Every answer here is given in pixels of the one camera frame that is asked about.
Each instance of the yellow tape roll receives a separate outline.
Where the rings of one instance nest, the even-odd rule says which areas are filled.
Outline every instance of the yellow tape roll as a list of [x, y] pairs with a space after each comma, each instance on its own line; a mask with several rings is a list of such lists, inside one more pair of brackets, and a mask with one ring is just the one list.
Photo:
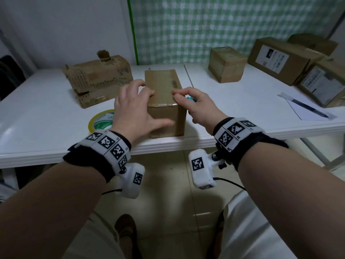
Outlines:
[[112, 126], [112, 118], [114, 116], [114, 109], [106, 110], [96, 114], [89, 121], [89, 132], [92, 134], [95, 130], [107, 130]]

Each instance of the forearm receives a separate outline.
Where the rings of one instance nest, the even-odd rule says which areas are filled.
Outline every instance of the forearm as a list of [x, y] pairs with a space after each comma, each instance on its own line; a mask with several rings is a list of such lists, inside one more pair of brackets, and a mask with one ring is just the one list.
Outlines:
[[2, 257], [60, 258], [105, 185], [92, 167], [62, 162], [46, 171], [0, 205]]
[[238, 173], [248, 194], [299, 258], [339, 258], [345, 183], [289, 149], [250, 148]]

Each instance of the tiled floor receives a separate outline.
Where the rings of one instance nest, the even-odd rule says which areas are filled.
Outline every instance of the tiled floor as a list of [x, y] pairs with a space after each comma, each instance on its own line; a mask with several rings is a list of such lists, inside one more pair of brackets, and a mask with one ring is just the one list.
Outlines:
[[[287, 143], [295, 151], [322, 165], [299, 139], [288, 140]], [[321, 139], [320, 144], [325, 145], [325, 142]], [[217, 187], [212, 189], [195, 188], [188, 165], [189, 152], [133, 156], [131, 162], [140, 163], [146, 169], [139, 197], [132, 200], [110, 193], [102, 196], [96, 207], [96, 211], [111, 224], [124, 213], [133, 216], [144, 259], [205, 258], [218, 215], [240, 191], [239, 187], [224, 181], [218, 181]], [[213, 171], [217, 177], [241, 184], [233, 166], [222, 170], [216, 167]], [[111, 181], [108, 189], [113, 187], [114, 181]]]

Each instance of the corrugated cardboard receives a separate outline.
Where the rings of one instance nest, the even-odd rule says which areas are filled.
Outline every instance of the corrugated cardboard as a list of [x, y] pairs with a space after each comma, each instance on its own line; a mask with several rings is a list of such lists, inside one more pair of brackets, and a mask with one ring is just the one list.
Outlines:
[[120, 87], [133, 80], [130, 65], [119, 55], [99, 51], [99, 60], [66, 65], [62, 69], [83, 108], [115, 98]]
[[220, 83], [241, 80], [247, 57], [231, 47], [212, 48], [208, 69]]
[[301, 45], [266, 37], [255, 41], [248, 63], [292, 86], [311, 64], [324, 57], [324, 54]]
[[338, 46], [338, 43], [335, 41], [311, 33], [293, 34], [287, 42], [303, 45], [304, 47], [321, 52], [327, 56], [330, 56]]
[[313, 64], [297, 87], [323, 108], [345, 105], [345, 65], [333, 59]]
[[146, 86], [155, 91], [147, 104], [147, 112], [154, 118], [169, 118], [175, 121], [174, 126], [151, 132], [151, 138], [180, 136], [185, 133], [187, 110], [179, 106], [171, 94], [174, 89], [181, 89], [175, 70], [145, 71]]

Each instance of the wristband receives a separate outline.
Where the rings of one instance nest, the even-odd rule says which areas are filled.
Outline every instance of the wristband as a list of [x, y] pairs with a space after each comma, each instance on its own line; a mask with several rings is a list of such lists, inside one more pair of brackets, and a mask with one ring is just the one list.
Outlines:
[[94, 167], [108, 183], [129, 161], [131, 147], [130, 142], [117, 132], [96, 130], [71, 146], [63, 160], [72, 165]]
[[244, 154], [258, 142], [289, 148], [285, 142], [269, 137], [262, 128], [245, 118], [225, 118], [215, 126], [213, 134], [217, 149], [236, 170]]

